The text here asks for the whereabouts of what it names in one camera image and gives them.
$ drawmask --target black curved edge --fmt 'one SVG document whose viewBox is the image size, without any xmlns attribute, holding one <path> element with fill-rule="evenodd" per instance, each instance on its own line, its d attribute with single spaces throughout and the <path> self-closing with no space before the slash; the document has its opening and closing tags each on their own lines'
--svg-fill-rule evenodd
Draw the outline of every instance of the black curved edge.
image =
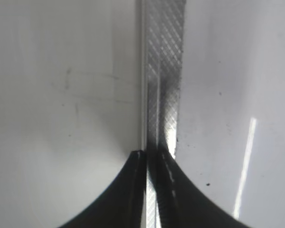
<svg viewBox="0 0 285 228">
<path fill-rule="evenodd" d="M 61 228 L 139 228 L 145 184 L 146 154 L 131 152 L 111 185 Z"/>
<path fill-rule="evenodd" d="M 167 146 L 159 145 L 151 173 L 157 192 L 162 228 L 248 228 L 209 200 L 184 174 Z"/>
</svg>

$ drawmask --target dark spot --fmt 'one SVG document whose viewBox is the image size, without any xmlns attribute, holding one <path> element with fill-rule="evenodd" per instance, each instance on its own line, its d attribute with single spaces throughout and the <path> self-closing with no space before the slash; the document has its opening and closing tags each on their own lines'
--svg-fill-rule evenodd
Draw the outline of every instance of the dark spot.
<svg viewBox="0 0 285 228">
<path fill-rule="evenodd" d="M 66 70 L 66 74 L 69 75 L 71 72 L 72 72 L 72 68 L 69 67 L 69 68 Z"/>
</svg>

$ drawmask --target white surface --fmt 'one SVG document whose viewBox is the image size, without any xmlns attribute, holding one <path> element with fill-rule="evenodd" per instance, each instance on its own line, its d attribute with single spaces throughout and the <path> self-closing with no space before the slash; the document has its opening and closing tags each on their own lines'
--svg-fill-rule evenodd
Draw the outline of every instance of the white surface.
<svg viewBox="0 0 285 228">
<path fill-rule="evenodd" d="M 0 0 L 0 228 L 53 228 L 140 146 L 137 3 Z"/>
<path fill-rule="evenodd" d="M 186 11 L 176 160 L 230 215 L 285 228 L 285 0 Z"/>
</svg>

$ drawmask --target metal groove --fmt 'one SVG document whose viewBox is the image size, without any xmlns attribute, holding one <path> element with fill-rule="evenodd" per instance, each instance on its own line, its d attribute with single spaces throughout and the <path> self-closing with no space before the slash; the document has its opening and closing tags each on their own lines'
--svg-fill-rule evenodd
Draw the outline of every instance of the metal groove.
<svg viewBox="0 0 285 228">
<path fill-rule="evenodd" d="M 167 145 L 175 158 L 185 0 L 144 1 L 147 147 Z M 156 194 L 147 175 L 147 228 L 159 227 Z"/>
</svg>

